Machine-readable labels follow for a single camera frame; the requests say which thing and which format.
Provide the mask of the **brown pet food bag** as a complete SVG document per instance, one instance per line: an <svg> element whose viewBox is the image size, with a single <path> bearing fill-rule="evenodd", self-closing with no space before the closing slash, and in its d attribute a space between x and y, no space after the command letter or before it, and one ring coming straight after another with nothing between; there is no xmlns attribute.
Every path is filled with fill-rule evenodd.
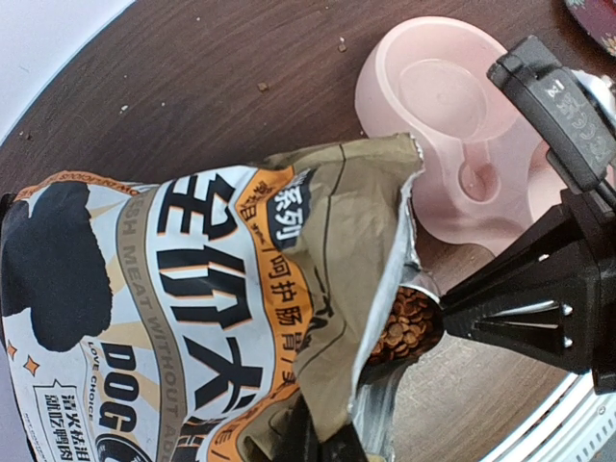
<svg viewBox="0 0 616 462"><path fill-rule="evenodd" d="M369 365L421 272L409 134L160 185L62 171L1 200L5 461L284 461L303 396L391 461L408 360Z"/></svg>

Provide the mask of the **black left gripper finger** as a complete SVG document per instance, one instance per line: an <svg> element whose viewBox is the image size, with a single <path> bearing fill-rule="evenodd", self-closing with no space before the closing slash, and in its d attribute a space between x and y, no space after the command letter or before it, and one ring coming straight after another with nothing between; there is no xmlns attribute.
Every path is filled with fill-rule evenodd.
<svg viewBox="0 0 616 462"><path fill-rule="evenodd" d="M283 436L283 460L303 462L367 462L352 423L344 425L325 442L320 442L308 406L299 396Z"/></svg>

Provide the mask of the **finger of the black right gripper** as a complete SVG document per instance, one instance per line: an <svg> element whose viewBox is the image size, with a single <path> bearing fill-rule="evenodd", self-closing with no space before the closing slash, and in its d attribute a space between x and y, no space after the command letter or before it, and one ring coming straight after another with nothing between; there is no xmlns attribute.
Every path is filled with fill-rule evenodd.
<svg viewBox="0 0 616 462"><path fill-rule="evenodd" d="M543 302L596 309L612 298L615 209L594 192L563 192L495 260L450 289L447 313L499 313Z"/></svg>
<svg viewBox="0 0 616 462"><path fill-rule="evenodd" d="M598 395L615 392L615 329L592 311L574 309L555 329L484 321L478 309L444 314L446 331L455 337L501 347L575 374L590 373Z"/></svg>

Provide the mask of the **pink double pet bowl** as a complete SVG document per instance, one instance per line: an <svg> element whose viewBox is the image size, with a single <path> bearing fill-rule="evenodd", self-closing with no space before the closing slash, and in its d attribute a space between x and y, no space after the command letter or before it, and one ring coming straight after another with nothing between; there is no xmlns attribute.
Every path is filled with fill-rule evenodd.
<svg viewBox="0 0 616 462"><path fill-rule="evenodd" d="M564 187L547 144L489 81L504 47L461 20L422 16L391 29L366 59L355 111L371 138L411 134L423 153L413 209L449 244L502 253Z"/></svg>

